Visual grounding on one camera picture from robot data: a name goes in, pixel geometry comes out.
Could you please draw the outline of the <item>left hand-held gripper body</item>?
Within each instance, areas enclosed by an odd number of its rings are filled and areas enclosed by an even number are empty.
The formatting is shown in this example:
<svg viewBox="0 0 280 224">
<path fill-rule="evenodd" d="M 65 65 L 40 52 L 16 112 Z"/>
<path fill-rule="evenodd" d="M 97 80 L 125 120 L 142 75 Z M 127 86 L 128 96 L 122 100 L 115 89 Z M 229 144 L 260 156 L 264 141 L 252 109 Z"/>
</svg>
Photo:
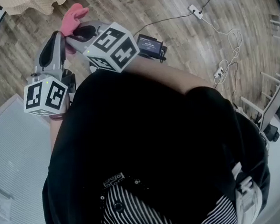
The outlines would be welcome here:
<svg viewBox="0 0 280 224">
<path fill-rule="evenodd" d="M 62 112 L 68 86 L 62 83 L 65 61 L 65 39 L 55 31 L 37 52 L 34 72 L 24 87 L 24 112 L 37 116 Z"/>
</svg>

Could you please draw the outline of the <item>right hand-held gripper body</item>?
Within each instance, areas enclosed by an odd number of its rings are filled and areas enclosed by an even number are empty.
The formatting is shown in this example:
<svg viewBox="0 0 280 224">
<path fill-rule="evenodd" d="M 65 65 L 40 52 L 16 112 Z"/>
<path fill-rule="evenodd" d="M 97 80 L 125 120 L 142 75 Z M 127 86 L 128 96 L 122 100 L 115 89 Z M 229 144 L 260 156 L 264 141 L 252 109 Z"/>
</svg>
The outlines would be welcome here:
<svg viewBox="0 0 280 224">
<path fill-rule="evenodd" d="M 140 52 L 132 34 L 116 22 L 110 25 L 101 21 L 82 22 L 65 39 L 96 68 L 117 73 Z"/>
</svg>

